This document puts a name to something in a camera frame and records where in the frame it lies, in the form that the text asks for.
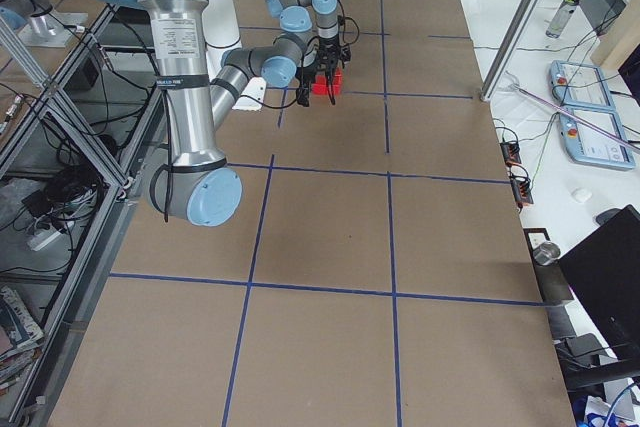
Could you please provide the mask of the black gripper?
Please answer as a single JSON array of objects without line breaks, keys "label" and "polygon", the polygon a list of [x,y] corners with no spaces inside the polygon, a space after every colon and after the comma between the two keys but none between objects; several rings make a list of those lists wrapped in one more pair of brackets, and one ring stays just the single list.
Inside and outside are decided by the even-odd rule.
[{"label": "black gripper", "polygon": [[[301,65],[297,68],[296,102],[303,107],[310,106],[310,96],[316,76],[322,65],[322,53],[320,48],[314,46],[302,59]],[[335,77],[331,72],[325,73],[325,88],[329,101],[336,104]]]},{"label": "black gripper", "polygon": [[319,39],[322,65],[320,70],[335,70],[339,66],[345,68],[350,62],[350,46],[342,44],[339,36]]}]

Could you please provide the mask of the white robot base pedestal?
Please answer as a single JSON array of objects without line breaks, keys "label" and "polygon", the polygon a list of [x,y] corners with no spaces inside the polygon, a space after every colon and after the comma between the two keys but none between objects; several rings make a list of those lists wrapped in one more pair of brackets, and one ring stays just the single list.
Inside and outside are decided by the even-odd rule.
[{"label": "white robot base pedestal", "polygon": [[[221,70],[223,54],[242,46],[236,10],[233,0],[209,0],[202,14],[203,35],[206,44],[206,62],[209,79],[213,80]],[[259,111],[264,100],[266,81],[253,77],[240,92],[234,110]],[[231,107],[212,106],[215,125],[220,126]]]}]

